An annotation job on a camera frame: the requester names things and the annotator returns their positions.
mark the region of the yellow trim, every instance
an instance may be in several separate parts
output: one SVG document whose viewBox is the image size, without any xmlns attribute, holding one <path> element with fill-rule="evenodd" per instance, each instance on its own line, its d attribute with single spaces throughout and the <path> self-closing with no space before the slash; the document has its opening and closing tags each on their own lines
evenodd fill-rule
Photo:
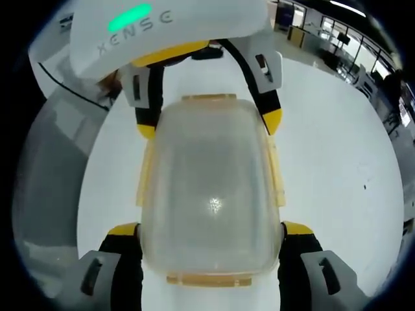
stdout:
<svg viewBox="0 0 415 311">
<path fill-rule="evenodd" d="M 277 109 L 277 110 L 268 112 L 262 116 L 265 122 L 265 126 L 267 127 L 270 135 L 275 134 L 279 124 L 281 123 L 282 117 L 283 117 L 282 109 Z"/>
<path fill-rule="evenodd" d="M 291 38 L 290 38 L 291 43 L 294 46 L 301 48 L 304 35 L 305 35 L 305 32 L 302 29 L 299 29 L 297 27 L 292 27 Z"/>
<path fill-rule="evenodd" d="M 272 186 L 275 193 L 275 204 L 276 207 L 281 207 L 285 205 L 285 191 L 281 170 L 279 169 L 278 154 L 274 142 L 274 136 L 268 136 L 268 156 L 270 161 Z"/>
<path fill-rule="evenodd" d="M 236 94 L 203 94 L 203 95 L 186 95 L 182 100 L 200 100 L 200 99 L 236 99 Z"/>
<path fill-rule="evenodd" d="M 312 235 L 313 230 L 308 228 L 306 225 L 296 224 L 295 222 L 284 222 L 287 228 L 288 235 Z"/>
<path fill-rule="evenodd" d="M 168 275 L 167 283 L 198 287 L 241 287 L 251 286 L 251 275 Z"/>
<path fill-rule="evenodd" d="M 141 164 L 141 173 L 136 195 L 136 206 L 144 207 L 145 205 L 145 196 L 147 193 L 148 183 L 150 180 L 150 169 L 153 153 L 154 144 L 152 141 L 148 141 L 144 151 L 143 163 Z"/>
<path fill-rule="evenodd" d="M 108 235 L 134 235 L 137 223 L 132 222 L 131 224 L 118 225 L 108 232 Z"/>
<path fill-rule="evenodd" d="M 144 136 L 147 139 L 154 138 L 154 136 L 156 134 L 155 127 L 153 127 L 151 125 L 137 124 L 137 129 L 142 134 L 142 136 Z"/>
<path fill-rule="evenodd" d="M 168 60 L 169 58 L 184 55 L 190 52 L 195 52 L 197 50 L 203 49 L 204 47 L 207 47 L 208 45 L 209 41 L 197 41 L 180 44 L 137 58 L 136 60 L 132 61 L 132 64 L 136 67 L 145 67 L 152 63 L 158 63 L 163 60 Z"/>
</svg>

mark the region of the green led light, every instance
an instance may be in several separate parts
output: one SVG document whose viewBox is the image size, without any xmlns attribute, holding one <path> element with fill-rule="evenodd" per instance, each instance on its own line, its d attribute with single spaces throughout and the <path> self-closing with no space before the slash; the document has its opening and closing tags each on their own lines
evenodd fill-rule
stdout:
<svg viewBox="0 0 415 311">
<path fill-rule="evenodd" d="M 108 25 L 109 31 L 118 31 L 123 29 L 127 25 L 135 22 L 137 19 L 143 18 L 151 12 L 151 5 L 143 3 L 142 5 L 137 5 L 134 8 L 118 15 Z"/>
</svg>

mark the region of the ceiling light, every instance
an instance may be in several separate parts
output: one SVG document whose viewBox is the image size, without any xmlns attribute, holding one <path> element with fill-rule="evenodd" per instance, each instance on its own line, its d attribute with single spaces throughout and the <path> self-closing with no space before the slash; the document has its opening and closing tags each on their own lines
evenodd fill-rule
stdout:
<svg viewBox="0 0 415 311">
<path fill-rule="evenodd" d="M 366 17 L 366 15 L 363 12 L 361 12 L 359 10 L 356 10 L 355 8 L 352 8 L 352 7 L 348 6 L 348 5 L 344 5 L 343 3 L 339 3 L 339 2 L 336 2 L 336 1 L 332 1 L 332 0 L 330 0 L 330 3 L 332 5 L 341 6 L 342 8 L 346 8 L 348 10 L 351 10 L 352 12 L 357 13 L 358 15 L 361 15 L 363 17 Z"/>
</svg>

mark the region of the plastic container lid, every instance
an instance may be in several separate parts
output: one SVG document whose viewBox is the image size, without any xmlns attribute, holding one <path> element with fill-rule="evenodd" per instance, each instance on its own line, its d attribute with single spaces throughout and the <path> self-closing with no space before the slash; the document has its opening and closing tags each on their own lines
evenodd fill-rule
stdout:
<svg viewBox="0 0 415 311">
<path fill-rule="evenodd" d="M 146 263 L 163 273 L 235 275 L 273 268 L 281 244 L 267 135 L 247 100 L 166 107 L 143 203 Z"/>
</svg>

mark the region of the indoor room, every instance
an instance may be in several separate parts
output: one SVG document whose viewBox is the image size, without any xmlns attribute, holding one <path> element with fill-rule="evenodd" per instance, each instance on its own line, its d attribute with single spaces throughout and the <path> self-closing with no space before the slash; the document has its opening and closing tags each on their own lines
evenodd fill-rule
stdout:
<svg viewBox="0 0 415 311">
<path fill-rule="evenodd" d="M 10 74 L 24 104 L 8 117 L 7 253 L 39 299 L 396 304 L 415 240 L 415 75 L 384 4 L 55 2 Z"/>
</svg>

